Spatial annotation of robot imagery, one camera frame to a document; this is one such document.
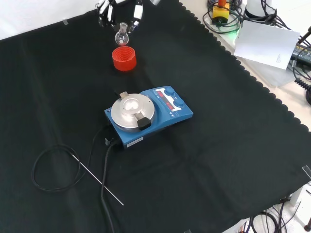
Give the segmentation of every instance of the black cable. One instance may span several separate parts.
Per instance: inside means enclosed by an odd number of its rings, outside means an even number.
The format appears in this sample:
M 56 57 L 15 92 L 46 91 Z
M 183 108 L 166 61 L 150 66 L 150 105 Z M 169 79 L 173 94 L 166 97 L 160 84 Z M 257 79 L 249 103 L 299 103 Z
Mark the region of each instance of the black cable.
M 294 215 L 290 218 L 290 220 L 288 220 L 288 221 L 284 224 L 284 226 L 286 226 L 286 224 L 287 224 L 287 223 L 289 223 L 289 222 L 293 219 L 293 217 L 296 215 L 297 210 L 298 210 L 298 208 L 299 208 L 300 204 L 301 204 L 301 201 L 300 201 L 300 203 L 299 203 L 299 205 L 298 205 L 297 209 L 295 210 Z
M 88 156 L 88 160 L 87 160 L 87 164 L 86 164 L 87 167 L 89 167 L 90 162 L 91 162 L 91 157 L 92 157 L 92 154 L 93 154 L 93 148 L 94 148 L 95 140 L 96 140 L 98 134 L 99 134 L 102 130 L 103 130 L 103 127 L 101 127 L 101 128 L 97 131 L 97 133 L 95 134 L 95 136 L 93 137 L 93 142 L 92 142 L 91 150 L 90 150 L 90 153 L 89 153 L 89 156 Z M 34 185 L 35 185 L 37 188 L 39 188 L 39 189 L 41 189 L 41 190 L 43 190 L 43 191 L 46 191 L 46 192 L 62 192 L 62 191 L 66 191 L 66 190 L 70 189 L 71 187 L 75 186 L 75 185 L 84 177 L 84 175 L 85 175 L 85 173 L 86 173 L 85 170 L 84 170 L 83 173 L 81 173 L 81 165 L 80 165 L 80 163 L 78 163 L 78 171 L 77 171 L 77 173 L 76 173 L 76 175 L 75 175 L 75 177 L 74 177 L 72 183 L 70 183 L 70 184 L 68 184 L 68 185 L 66 185 L 66 186 L 64 186 L 64 187 L 59 187 L 59 188 L 47 188 L 47 187 L 40 186 L 40 185 L 37 183 L 37 181 L 35 180 L 35 172 L 36 172 L 36 169 L 37 169 L 38 162 L 39 162 L 40 159 L 41 159 L 42 157 L 44 157 L 45 155 L 48 155 L 48 154 L 50 154 L 50 153 L 52 153 L 52 152 L 55 152 L 55 151 L 64 151 L 65 153 L 67 153 L 68 155 L 70 155 L 70 157 L 72 157 L 72 155 L 74 155 L 79 161 L 81 161 L 81 160 L 80 160 L 80 157 L 79 157 L 78 154 L 77 154 L 77 152 L 76 152 L 73 148 L 71 148 L 71 147 L 69 147 L 69 146 L 67 146 L 67 145 L 56 144 L 56 145 L 54 145 L 54 146 L 52 146 L 52 147 L 50 147 L 50 148 L 48 148 L 48 149 L 42 151 L 42 152 L 40 153 L 40 155 L 37 157 L 37 159 L 36 159 L 36 161 L 35 161 L 35 163 L 34 163 L 34 165 L 33 165 L 33 169 L 32 169 L 32 172 L 31 172 L 31 179 L 32 179 L 32 182 L 34 183 Z
M 274 206 L 272 206 L 272 208 L 277 212 L 278 215 L 280 215 L 280 213 L 277 211 L 277 209 Z M 287 228 L 285 226 L 285 221 L 284 221 L 283 217 L 282 217 L 282 221 L 283 221 L 283 226 L 282 227 L 285 227 L 285 232 L 287 233 Z
M 307 78 L 304 77 L 305 79 L 311 80 L 311 76 L 308 74 L 308 72 L 302 67 L 301 70 L 307 75 Z
M 206 21 L 205 21 L 205 16 L 208 15 L 209 18 L 211 19 L 211 21 L 214 22 L 214 23 L 216 24 L 216 27 L 218 27 L 218 28 L 220 28 L 220 27 L 235 27 L 235 26 L 237 26 L 237 25 L 240 24 L 239 15 L 236 14 L 236 13 L 234 12 L 234 10 L 232 10 L 231 8 L 229 9 L 229 8 L 226 8 L 226 7 L 222 7 L 222 6 L 216 5 L 217 3 L 218 3 L 217 1 L 215 1 L 215 2 L 213 2 L 213 3 L 212 3 L 211 1 L 208 2 L 207 12 L 206 12 L 206 13 L 203 15 L 203 17 L 202 17 L 203 23 L 205 24 L 205 26 L 206 26 L 210 31 L 212 31 L 212 32 L 214 32 L 214 33 L 217 33 L 217 34 L 228 34 L 228 33 L 237 32 L 237 31 L 239 30 L 240 27 L 238 27 L 238 28 L 236 28 L 236 29 L 233 29 L 233 30 L 229 30 L 229 31 L 222 32 L 222 31 L 217 31 L 217 30 L 213 29 L 212 27 L 210 27 L 210 26 L 206 23 Z M 229 22 L 229 23 L 219 23 L 219 22 L 217 22 L 217 21 L 216 21 L 215 19 L 213 19 L 212 16 L 210 15 L 210 12 L 213 10 L 213 7 L 214 7 L 214 6 L 218 6 L 219 8 L 227 9 L 231 15 L 234 15 L 234 16 L 235 16 L 235 18 L 234 18 L 231 22 Z
M 108 218 L 108 221 L 109 221 L 109 224 L 110 224 L 110 228 L 111 228 L 111 231 L 112 233 L 115 233 L 115 230 L 114 230 L 114 227 L 113 227 L 113 223 L 112 223 L 112 220 L 111 220 L 111 216 L 110 216 L 110 213 L 109 213 L 109 209 L 107 207 L 107 204 L 104 200 L 104 184 L 105 184 L 105 180 L 106 180 L 106 172 L 107 172 L 107 161 L 108 161 L 108 156 L 109 156 L 109 152 L 111 150 L 111 148 L 116 145 L 117 143 L 119 143 L 120 141 L 119 140 L 115 140 L 113 142 L 110 143 L 110 146 L 108 147 L 107 151 L 106 151 L 106 155 L 105 155 L 105 164 L 104 164 L 104 174 L 103 174 L 103 180 L 102 180 L 102 190 L 101 190 L 101 201 L 102 201 L 102 206 L 104 208 L 104 211 L 107 215 L 107 218 Z
M 270 233 L 270 231 L 269 231 L 269 226 L 268 226 L 267 210 L 266 210 L 266 223 L 267 223 L 268 233 Z
M 301 79 L 299 79 L 297 76 L 296 76 L 296 73 L 295 71 L 297 71 L 296 69 L 296 63 L 297 63 L 297 59 L 298 57 L 300 56 L 300 54 L 306 50 L 307 48 L 311 48 L 311 46 L 309 47 L 306 47 L 305 49 L 301 50 L 299 52 L 299 54 L 296 56 L 295 60 L 293 61 L 294 65 L 293 65 L 293 74 L 294 74 L 294 77 L 295 77 L 295 83 L 297 83 L 299 86 L 301 86 L 302 88 L 304 88 L 305 90 L 307 91 L 310 91 L 311 90 L 311 85 L 308 85 L 307 83 L 305 83 L 304 81 L 302 81 Z
M 255 215 L 255 216 L 252 217 L 251 222 L 250 222 L 250 224 L 249 224 L 249 225 L 252 226 L 252 229 L 253 229 L 253 232 L 254 232 L 254 233 L 257 233 L 257 231 L 256 231 L 255 228 L 254 228 L 254 219 L 255 219 L 255 217 L 257 217 L 257 216 L 259 216 L 259 215 L 267 215 L 267 216 L 273 221 L 273 223 L 274 223 L 274 225 L 275 225 L 275 231 L 274 231 L 274 233 L 277 233 L 277 232 L 278 232 L 278 223 L 277 223 L 277 221 L 276 221 L 276 218 L 275 218 L 272 214 L 267 213 L 266 211 L 261 211 L 259 214 L 257 214 L 257 215 Z
M 251 222 L 253 222 L 253 219 L 254 219 L 253 217 L 250 217 L 249 224 L 248 224 L 247 229 L 246 229 L 246 231 L 244 233 L 248 233 L 249 232 L 249 229 L 251 228 Z
M 283 214 L 284 204 L 285 204 L 285 203 L 283 203 L 282 206 L 281 206 L 280 214 L 279 214 L 279 217 L 278 217 L 279 221 L 278 221 L 278 229 L 277 229 L 277 232 L 280 232 L 280 233 L 282 233 L 282 226 L 281 226 L 281 225 L 282 225 L 282 222 L 281 222 L 281 220 L 282 220 L 282 214 Z
M 255 22 L 255 23 L 261 23 L 261 24 L 272 24 L 272 25 L 276 25 L 276 9 L 272 8 L 271 6 L 269 6 L 267 3 L 266 3 L 266 0 L 261 0 L 261 5 L 264 9 L 264 12 L 265 12 L 265 16 L 263 17 L 256 17 L 256 18 L 249 18 L 245 15 L 245 12 L 244 14 L 242 14 L 242 8 L 241 8 L 241 4 L 242 2 L 239 1 L 239 0 L 232 0 L 232 1 L 227 1 L 227 3 L 231 3 L 230 4 L 230 7 L 229 8 L 226 8 L 224 6 L 219 6 L 217 5 L 217 1 L 216 0 L 208 0 L 207 1 L 207 13 L 205 13 L 203 15 L 203 23 L 205 24 L 205 26 L 212 32 L 214 33 L 218 33 L 218 34 L 228 34 L 228 33 L 233 33 L 233 32 L 237 32 L 240 27 L 239 27 L 239 24 L 242 24 L 243 20 L 247 20 L 247 21 L 251 21 L 251 22 Z M 229 14 L 231 15 L 234 15 L 234 19 L 229 22 L 229 23 L 222 23 L 222 22 L 217 22 L 215 19 L 212 18 L 212 16 L 210 15 L 210 12 L 213 10 L 213 7 L 214 6 L 217 6 L 219 8 L 223 8 L 223 9 L 226 9 L 229 11 Z M 275 10 L 275 12 L 273 14 L 268 14 L 267 11 L 266 11 L 266 6 L 272 8 Z M 215 23 L 216 24 L 216 27 L 217 28 L 220 28 L 220 27 L 236 27 L 236 29 L 233 29 L 233 30 L 229 30 L 229 31 L 217 31 L 215 30 L 214 28 L 212 28 L 211 26 L 209 26 L 206 21 L 205 21 L 205 16 L 208 15 L 209 18 L 211 19 L 212 23 Z

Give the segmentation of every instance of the white label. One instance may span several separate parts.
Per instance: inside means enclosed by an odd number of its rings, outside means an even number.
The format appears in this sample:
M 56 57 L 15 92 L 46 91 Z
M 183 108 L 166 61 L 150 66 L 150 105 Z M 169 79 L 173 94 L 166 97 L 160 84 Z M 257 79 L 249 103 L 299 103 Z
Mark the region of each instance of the white label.
M 128 148 L 128 147 L 130 147 L 130 146 L 136 144 L 137 142 L 142 141 L 143 139 L 144 139 L 144 137 L 141 137 L 141 138 L 139 138 L 139 139 L 136 139 L 135 141 L 130 142 L 129 144 L 127 144 L 126 147 Z
M 142 11 L 143 11 L 142 5 L 136 5 L 134 10 L 134 18 L 141 19 Z

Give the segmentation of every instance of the white table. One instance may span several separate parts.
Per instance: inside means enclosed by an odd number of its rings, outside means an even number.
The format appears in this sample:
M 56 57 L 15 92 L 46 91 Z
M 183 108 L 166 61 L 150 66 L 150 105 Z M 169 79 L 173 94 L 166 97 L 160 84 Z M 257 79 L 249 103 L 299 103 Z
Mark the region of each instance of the white table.
M 207 0 L 179 0 L 183 5 L 190 10 L 195 16 L 202 22 L 203 15 L 207 12 Z M 277 5 L 278 15 L 283 19 L 289 28 L 300 32 L 304 35 L 310 25 L 310 10 L 311 0 L 282 0 Z M 221 44 L 231 52 L 234 53 L 233 40 L 230 36 L 220 36 L 219 34 L 213 33 L 215 37 L 221 42 Z M 283 104 L 288 107 L 288 110 L 293 112 L 295 117 L 301 121 L 301 124 L 306 125 L 311 131 L 311 106 L 307 103 L 305 98 L 306 91 L 298 86 L 294 82 L 290 82 L 281 87 L 272 87 L 265 81 L 265 72 L 260 71 L 259 67 L 250 66 L 249 62 L 245 59 L 238 58 L 242 65 L 250 74 L 256 77 L 257 81 L 261 82 L 264 87 L 267 87 L 271 93 L 274 93 L 277 99 L 280 99 Z M 300 193 L 303 191 L 300 188 L 293 194 L 293 205 L 296 204 L 300 199 Z M 246 219 L 241 220 L 236 225 L 226 230 L 223 233 L 235 233 L 238 231 L 240 226 L 246 222 Z

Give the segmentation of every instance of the metal rod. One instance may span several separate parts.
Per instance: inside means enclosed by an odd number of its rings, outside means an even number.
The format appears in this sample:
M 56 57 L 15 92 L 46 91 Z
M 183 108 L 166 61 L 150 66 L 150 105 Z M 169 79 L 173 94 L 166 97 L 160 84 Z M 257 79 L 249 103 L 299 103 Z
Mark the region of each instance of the metal rod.
M 88 168 L 86 167 L 86 166 L 84 166 L 83 165 L 83 163 L 81 163 L 72 153 L 71 153 L 71 155 L 89 172 L 89 174 L 91 174 L 100 184 L 103 184 L 100 180 L 98 180 L 97 179 L 97 177 L 96 176 L 94 176 L 94 174 L 92 173 L 92 172 L 90 172 L 90 170 L 88 170 Z M 115 195 L 113 195 L 113 193 L 112 192 L 110 192 L 110 190 L 106 187 L 106 186 L 104 186 L 105 187 L 105 189 L 107 189 L 107 191 L 118 201 L 118 202 L 120 202 L 120 204 L 121 205 L 123 205 L 124 206 L 124 204 L 115 196 Z

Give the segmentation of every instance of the electronic device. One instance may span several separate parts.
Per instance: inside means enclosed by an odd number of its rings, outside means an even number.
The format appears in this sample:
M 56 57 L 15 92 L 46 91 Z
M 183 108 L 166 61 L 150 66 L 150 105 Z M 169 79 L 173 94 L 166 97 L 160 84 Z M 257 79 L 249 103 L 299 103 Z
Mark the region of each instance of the electronic device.
M 295 60 L 299 53 L 300 55 L 297 58 L 297 62 L 311 67 L 311 48 L 303 45 L 296 45 L 291 59 Z
M 105 114 L 125 148 L 168 126 L 186 120 L 193 112 L 170 86 L 140 94 L 123 92 Z
M 230 3 L 226 2 L 226 0 L 218 0 L 218 6 L 223 6 L 227 9 L 230 8 Z M 221 23 L 228 23 L 229 20 L 229 10 L 225 8 L 220 8 L 213 6 L 213 15 L 212 15 L 212 23 L 221 24 Z

